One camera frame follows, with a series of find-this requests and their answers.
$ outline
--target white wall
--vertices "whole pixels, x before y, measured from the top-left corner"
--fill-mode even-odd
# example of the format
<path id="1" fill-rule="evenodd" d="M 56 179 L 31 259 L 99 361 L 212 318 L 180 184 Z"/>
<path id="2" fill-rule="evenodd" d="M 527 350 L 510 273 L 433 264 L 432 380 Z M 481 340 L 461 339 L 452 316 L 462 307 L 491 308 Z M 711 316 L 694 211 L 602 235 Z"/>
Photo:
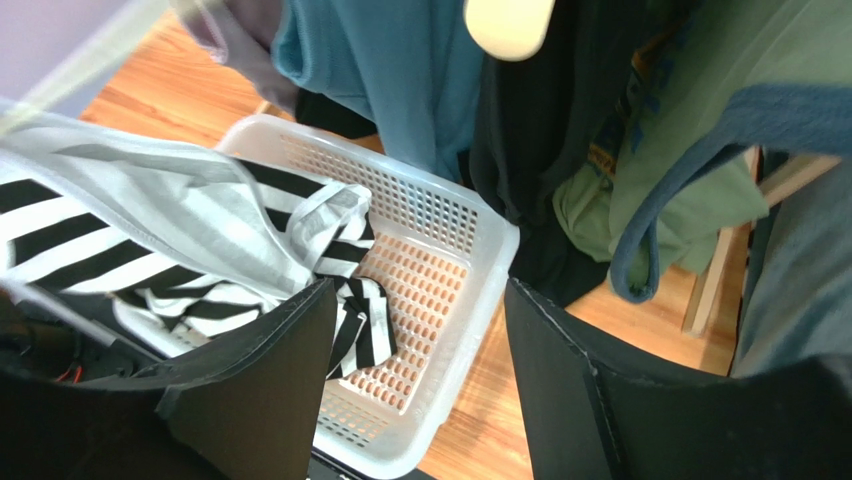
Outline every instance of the white wall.
<path id="1" fill-rule="evenodd" d="M 0 0 L 0 98 L 20 100 L 130 0 Z M 52 110 L 77 117 L 118 67 Z"/>

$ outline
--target purple garment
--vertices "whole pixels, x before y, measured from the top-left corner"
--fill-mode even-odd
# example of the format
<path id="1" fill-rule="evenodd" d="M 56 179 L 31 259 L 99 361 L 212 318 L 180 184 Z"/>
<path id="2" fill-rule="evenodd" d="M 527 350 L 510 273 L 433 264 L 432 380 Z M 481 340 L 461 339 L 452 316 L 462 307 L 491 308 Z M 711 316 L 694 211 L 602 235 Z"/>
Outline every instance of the purple garment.
<path id="1" fill-rule="evenodd" d="M 184 28 L 213 61 L 232 68 L 266 101 L 293 115 L 299 87 L 272 65 L 269 45 L 281 21 L 281 0 L 170 0 Z"/>

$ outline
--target floor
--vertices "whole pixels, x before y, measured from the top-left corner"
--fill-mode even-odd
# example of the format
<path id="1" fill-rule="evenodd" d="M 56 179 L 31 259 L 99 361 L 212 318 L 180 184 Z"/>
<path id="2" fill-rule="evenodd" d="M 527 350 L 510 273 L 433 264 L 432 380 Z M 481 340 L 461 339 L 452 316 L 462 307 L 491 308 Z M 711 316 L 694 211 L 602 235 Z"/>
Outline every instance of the floor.
<path id="1" fill-rule="evenodd" d="M 82 119 L 152 137 L 216 145 L 260 98 L 238 74 L 215 65 L 166 15 Z M 380 148 L 376 139 L 360 142 Z M 745 265 L 744 231 L 726 265 L 723 290 L 702 338 L 681 332 L 694 276 L 670 270 L 659 294 L 628 304 L 601 287 L 568 308 L 580 319 L 660 357 L 725 374 L 735 345 Z M 447 423 L 420 464 L 437 478 L 532 478 L 502 310 L 495 316 Z"/>

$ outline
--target laundry basket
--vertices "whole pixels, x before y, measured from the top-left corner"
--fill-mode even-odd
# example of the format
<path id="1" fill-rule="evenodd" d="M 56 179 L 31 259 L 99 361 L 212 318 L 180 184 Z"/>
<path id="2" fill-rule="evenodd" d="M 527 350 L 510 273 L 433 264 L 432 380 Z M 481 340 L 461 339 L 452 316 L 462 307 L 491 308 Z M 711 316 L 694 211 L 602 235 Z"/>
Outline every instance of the laundry basket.
<path id="1" fill-rule="evenodd" d="M 387 289 L 399 353 L 326 383 L 314 446 L 377 479 L 414 469 L 500 301 L 517 228 L 461 186 L 277 117 L 241 120 L 217 149 L 373 192 L 376 244 L 359 274 Z"/>

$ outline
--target black and white striped fabric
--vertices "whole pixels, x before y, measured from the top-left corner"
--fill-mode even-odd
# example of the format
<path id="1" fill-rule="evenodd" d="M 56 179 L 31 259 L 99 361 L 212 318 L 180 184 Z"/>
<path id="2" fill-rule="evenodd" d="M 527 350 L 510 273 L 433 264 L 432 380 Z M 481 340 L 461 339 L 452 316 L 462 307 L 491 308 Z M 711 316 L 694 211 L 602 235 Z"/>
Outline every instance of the black and white striped fabric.
<path id="1" fill-rule="evenodd" d="M 77 123 L 0 139 L 4 285 L 110 293 L 119 323 L 171 357 L 330 277 L 328 378 L 396 353 L 384 290 L 353 277 L 374 243 L 369 190 Z"/>

